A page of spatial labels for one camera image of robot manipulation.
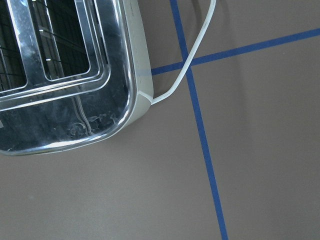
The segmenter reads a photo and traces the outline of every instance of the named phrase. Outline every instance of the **blue line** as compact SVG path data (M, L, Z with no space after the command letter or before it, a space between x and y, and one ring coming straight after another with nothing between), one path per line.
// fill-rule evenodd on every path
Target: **blue line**
M213 61L217 61L217 60L221 60L221 59L225 59L225 58L229 58L229 57L233 57L241 54L246 54L254 51L259 51L262 49L267 49L267 48L271 48L271 47L275 47L283 44L288 44L288 43L292 43L292 42L296 42L304 39L309 39L317 36L320 36L320 28L304 31L304 32L300 32L300 33L296 33L288 36L283 36L283 37L279 37L279 38L275 38L275 39L271 39L271 40L267 40L259 43L254 43L254 44L250 44L250 45L246 45L246 46L242 46L242 47L238 47L238 48L234 48L226 51L221 51L221 52L209 54L206 56L197 57L193 59L191 66L209 63L209 62L213 62ZM166 66L154 68L152 70L152 74L153 75L163 74L170 71L179 70L182 67L183 67L183 62L169 64Z
M170 4L171 4L174 24L175 24L175 28L176 28L176 32L177 32L177 36L178 36L178 40L179 40L182 58L183 58L183 61L186 61L189 53L188 53L185 33L184 33L183 25L181 22L181 17L180 17L180 12L179 12L177 0L170 0ZM223 214L222 206L221 206L221 202L220 202L214 167L213 167L212 160L211 160L210 150L209 150L209 146L208 146L208 140L207 140L207 136L206 136L205 126L204 126L204 122L203 122L203 118L202 118L197 89L196 89L196 85L195 85L194 75L193 75L191 68L189 68L187 70L186 78L187 78L187 82L188 82L188 86L189 86L193 111L194 111L196 125L197 125L198 132L199 132L199 138L200 138L202 152L203 152L203 156L204 156L206 171L208 174L209 183L210 183L210 187L211 187L211 192L212 192L215 212L216 212L216 216L217 216L217 220L218 220L218 224L219 224L219 228L220 228L221 238L222 238L222 240L228 240L227 228L226 228L224 214Z

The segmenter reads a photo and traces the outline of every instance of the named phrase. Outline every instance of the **silver toaster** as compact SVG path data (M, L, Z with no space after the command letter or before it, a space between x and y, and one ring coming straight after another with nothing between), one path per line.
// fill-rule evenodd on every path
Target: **silver toaster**
M0 153L88 145L149 109L137 0L0 0L0 11Z

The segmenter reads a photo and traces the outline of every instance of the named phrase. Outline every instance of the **blue grid line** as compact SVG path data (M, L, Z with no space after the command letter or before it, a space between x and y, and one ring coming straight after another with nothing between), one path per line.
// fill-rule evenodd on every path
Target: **blue grid line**
M193 59L191 66L209 63L209 62L213 62L213 61L217 61L217 60L221 60L221 59L225 59L225 58L229 58L229 57L233 57L241 54L246 54L254 51L259 51L259 50L263 50L263 49L267 49L267 48L271 48L271 47L275 47L283 44L288 44L288 43L292 43L292 42L296 42L304 39L309 39L317 36L320 36L320 28L303 31L296 34L283 36L283 37L279 37L279 38L275 38L267 41L262 41L262 42L242 46L242 47L237 47L234 49L221 51L221 52L209 54L206 56L197 57ZM184 65L184 62L181 61L181 62L177 62L177 63L165 65L165 66L160 66L151 70L152 75L159 75L159 74L179 70L179 69L182 69L183 65Z
M178 36L179 46L181 49L182 58L183 58L183 61L186 61L189 53L188 53L186 37L185 37L185 33L184 33L184 29L183 29L183 25L182 25L182 21L181 21L181 17L180 17L180 11L179 11L177 0L170 0L170 5L171 5L174 24L175 24L175 28L176 28L176 32L177 32L177 36ZM219 224L221 238L222 238L222 240L228 240L227 228L226 228L223 210L222 210L222 206L221 206L221 202L220 202L218 186L217 186L217 182L216 182L214 167L213 167L212 160L211 160L211 155L210 155L210 150L209 150L209 146L208 146L208 140L207 140L207 136L206 136L205 126L204 126L204 122L203 122L203 118L202 118L201 108L200 108L200 104L199 104L196 84L195 84L192 69L190 67L186 72L186 78L187 78L187 82L188 82L188 87L189 87L190 97L191 97L191 101L192 101L196 125L198 128L198 133L199 133L200 143L201 143L203 157L204 157L204 161L205 161L206 171L208 174L209 183L210 183L210 187L211 187L211 193L212 193L212 197L213 197L213 201L214 201L214 207L215 207L215 212L216 212L216 216L217 216L217 220L218 220L218 224Z

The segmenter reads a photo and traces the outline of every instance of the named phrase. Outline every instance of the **wire rack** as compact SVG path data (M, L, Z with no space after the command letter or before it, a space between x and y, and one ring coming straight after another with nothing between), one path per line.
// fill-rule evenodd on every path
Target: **wire rack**
M0 92L26 84L17 40L5 0L0 0Z
M74 0L30 0L46 75L54 80L86 72L89 62Z

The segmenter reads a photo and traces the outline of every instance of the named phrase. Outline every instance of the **gray floor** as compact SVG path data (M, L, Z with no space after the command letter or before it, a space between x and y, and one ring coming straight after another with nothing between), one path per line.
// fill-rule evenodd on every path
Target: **gray floor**
M178 3L190 49L209 0ZM139 4L152 68L181 62L170 1ZM197 57L317 29L319 9L219 0ZM192 67L231 240L320 239L319 60L314 36ZM0 156L0 239L222 239L187 81L109 140Z

